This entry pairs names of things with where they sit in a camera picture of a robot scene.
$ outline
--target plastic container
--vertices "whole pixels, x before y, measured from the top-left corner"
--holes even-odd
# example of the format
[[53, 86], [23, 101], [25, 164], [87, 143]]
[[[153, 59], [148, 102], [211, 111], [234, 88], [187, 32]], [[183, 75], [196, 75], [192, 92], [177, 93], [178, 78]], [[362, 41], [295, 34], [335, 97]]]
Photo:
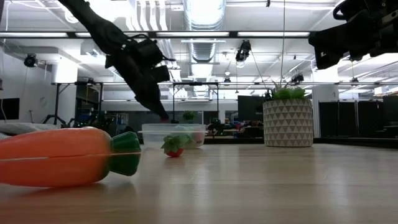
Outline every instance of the plastic container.
[[205, 142], [206, 125], [203, 124], [143, 124], [142, 138], [145, 147], [160, 149], [166, 136], [178, 136], [187, 134], [192, 141], [186, 144], [184, 149], [200, 147]]

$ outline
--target strawberry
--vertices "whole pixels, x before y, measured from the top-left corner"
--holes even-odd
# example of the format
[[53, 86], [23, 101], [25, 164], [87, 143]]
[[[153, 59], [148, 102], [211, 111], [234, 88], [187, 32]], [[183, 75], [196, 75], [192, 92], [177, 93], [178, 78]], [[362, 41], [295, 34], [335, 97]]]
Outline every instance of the strawberry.
[[181, 149], [178, 149], [177, 152], [169, 151], [168, 153], [166, 153], [166, 155], [176, 158], [176, 157], [180, 157], [183, 152], [184, 152], [184, 149], [181, 148]]
[[179, 134], [177, 136], [166, 136], [164, 138], [164, 154], [170, 157], [179, 157], [184, 151], [183, 147], [190, 142], [191, 139], [186, 134]]

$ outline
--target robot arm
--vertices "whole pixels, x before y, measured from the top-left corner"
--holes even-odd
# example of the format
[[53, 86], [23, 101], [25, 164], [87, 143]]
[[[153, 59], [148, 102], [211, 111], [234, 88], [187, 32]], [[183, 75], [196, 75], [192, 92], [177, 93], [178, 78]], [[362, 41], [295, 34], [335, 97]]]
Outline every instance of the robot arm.
[[346, 0], [336, 7], [333, 17], [347, 23], [309, 38], [319, 69], [336, 65], [347, 52], [351, 60], [398, 52], [398, 1]]
[[107, 55], [105, 68], [114, 66], [124, 78], [130, 89], [136, 94], [136, 100], [146, 108], [158, 114], [162, 119], [168, 115], [160, 102], [158, 82], [169, 80], [166, 66], [155, 67], [165, 58], [156, 46], [155, 40], [145, 38], [142, 42], [135, 37], [125, 35], [112, 22], [97, 15], [84, 0], [59, 0], [87, 31], [94, 42]]

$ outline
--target pillar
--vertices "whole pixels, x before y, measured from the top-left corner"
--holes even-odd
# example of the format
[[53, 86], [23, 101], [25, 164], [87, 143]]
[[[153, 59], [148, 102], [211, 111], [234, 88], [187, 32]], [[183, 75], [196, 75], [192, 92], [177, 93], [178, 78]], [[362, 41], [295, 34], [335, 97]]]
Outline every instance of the pillar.
[[218, 114], [220, 117], [221, 124], [225, 124], [225, 110], [220, 109]]
[[[335, 65], [328, 69], [312, 70], [313, 82], [339, 82], [338, 67]], [[319, 85], [312, 88], [312, 107], [314, 137], [320, 138], [319, 102], [332, 102], [339, 100], [338, 85]]]
[[[78, 65], [69, 60], [62, 60], [52, 67], [53, 83], [75, 83], [78, 75]], [[58, 116], [66, 122], [75, 117], [76, 86], [70, 85], [59, 96]]]

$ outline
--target security camera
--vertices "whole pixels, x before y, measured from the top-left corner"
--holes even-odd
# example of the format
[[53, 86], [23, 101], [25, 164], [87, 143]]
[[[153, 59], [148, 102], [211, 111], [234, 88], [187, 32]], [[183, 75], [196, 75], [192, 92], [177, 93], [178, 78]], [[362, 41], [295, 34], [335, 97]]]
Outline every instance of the security camera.
[[24, 65], [28, 68], [37, 67], [38, 61], [36, 59], [36, 54], [28, 54], [25, 58]]
[[249, 40], [243, 40], [239, 50], [236, 54], [236, 62], [239, 65], [239, 68], [244, 67], [244, 61], [249, 57], [251, 51], [251, 44]]
[[298, 74], [292, 76], [292, 81], [291, 82], [294, 83], [294, 85], [297, 85], [297, 84], [299, 84], [301, 82], [304, 82], [303, 74], [302, 73], [298, 73]]

